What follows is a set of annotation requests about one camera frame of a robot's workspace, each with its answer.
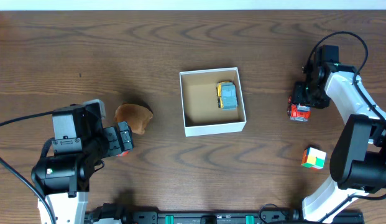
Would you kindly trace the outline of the white cardboard box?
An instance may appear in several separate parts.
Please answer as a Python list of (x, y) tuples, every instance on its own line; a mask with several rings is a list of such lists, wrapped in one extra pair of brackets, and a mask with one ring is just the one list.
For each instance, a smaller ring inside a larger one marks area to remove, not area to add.
[[(220, 108), (218, 83), (231, 82), (237, 106)], [(180, 72), (183, 122), (186, 137), (241, 132), (246, 123), (239, 71), (236, 67)]]

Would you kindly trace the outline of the multicoloured puzzle cube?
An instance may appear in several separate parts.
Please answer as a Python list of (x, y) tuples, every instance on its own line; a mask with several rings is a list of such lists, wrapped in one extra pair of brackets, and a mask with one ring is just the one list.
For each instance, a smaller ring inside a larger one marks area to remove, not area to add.
[(309, 169), (320, 170), (324, 167), (326, 153), (313, 147), (304, 150), (301, 166)]

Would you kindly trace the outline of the red toy fire truck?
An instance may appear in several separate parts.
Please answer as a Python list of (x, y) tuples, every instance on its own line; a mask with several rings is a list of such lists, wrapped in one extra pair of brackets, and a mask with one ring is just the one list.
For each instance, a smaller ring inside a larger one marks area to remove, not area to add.
[(310, 118), (311, 109), (309, 106), (292, 103), (292, 97), (288, 97), (287, 115), (293, 121), (307, 122)]

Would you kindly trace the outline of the red toy ball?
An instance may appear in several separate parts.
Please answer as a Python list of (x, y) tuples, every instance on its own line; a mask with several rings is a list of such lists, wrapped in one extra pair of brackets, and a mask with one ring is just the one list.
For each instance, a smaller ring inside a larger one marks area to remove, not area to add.
[(118, 154), (117, 156), (119, 156), (119, 157), (126, 156), (128, 153), (129, 153), (129, 151), (124, 151), (124, 152)]

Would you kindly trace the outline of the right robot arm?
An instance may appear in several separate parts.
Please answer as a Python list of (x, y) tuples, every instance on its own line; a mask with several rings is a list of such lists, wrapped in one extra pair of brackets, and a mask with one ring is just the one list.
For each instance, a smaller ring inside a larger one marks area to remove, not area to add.
[(386, 189), (386, 113), (365, 90), (357, 69), (339, 61), (337, 46), (315, 47), (303, 73), (305, 81), (295, 83), (288, 99), (290, 119), (307, 121), (311, 109), (333, 102), (344, 121), (330, 157), (329, 177), (302, 201), (304, 221), (331, 223), (359, 198), (386, 198), (374, 195)]

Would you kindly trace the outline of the yellow grey toy truck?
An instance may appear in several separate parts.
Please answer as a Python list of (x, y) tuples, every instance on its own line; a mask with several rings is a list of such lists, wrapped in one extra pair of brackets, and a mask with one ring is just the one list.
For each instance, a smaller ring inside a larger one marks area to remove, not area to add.
[(236, 86), (233, 82), (224, 81), (216, 85), (218, 107), (222, 110), (235, 110), (238, 106)]

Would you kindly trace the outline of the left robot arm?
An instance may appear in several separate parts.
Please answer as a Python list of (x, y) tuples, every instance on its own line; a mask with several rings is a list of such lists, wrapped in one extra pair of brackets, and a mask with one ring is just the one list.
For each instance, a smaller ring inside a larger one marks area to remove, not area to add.
[(57, 109), (52, 114), (54, 137), (46, 143), (31, 177), (44, 196), (39, 202), (42, 223), (83, 223), (90, 177), (104, 159), (123, 156), (134, 143), (127, 122), (104, 128), (101, 100)]

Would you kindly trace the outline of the brown plush toy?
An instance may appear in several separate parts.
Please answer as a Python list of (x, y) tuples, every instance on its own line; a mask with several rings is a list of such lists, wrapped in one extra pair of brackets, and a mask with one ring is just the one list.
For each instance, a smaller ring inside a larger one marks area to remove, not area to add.
[(124, 103), (120, 105), (114, 115), (117, 123), (125, 121), (135, 134), (143, 135), (149, 121), (153, 118), (153, 113), (144, 106)]

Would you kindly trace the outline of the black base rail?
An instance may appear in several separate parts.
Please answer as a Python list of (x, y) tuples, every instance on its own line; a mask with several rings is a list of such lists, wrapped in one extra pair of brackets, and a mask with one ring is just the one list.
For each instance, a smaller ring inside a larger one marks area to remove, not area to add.
[(84, 224), (261, 224), (261, 223), (309, 223), (298, 210), (284, 208), (262, 209), (259, 212), (158, 212), (133, 211), (123, 206), (105, 203), (86, 213)]

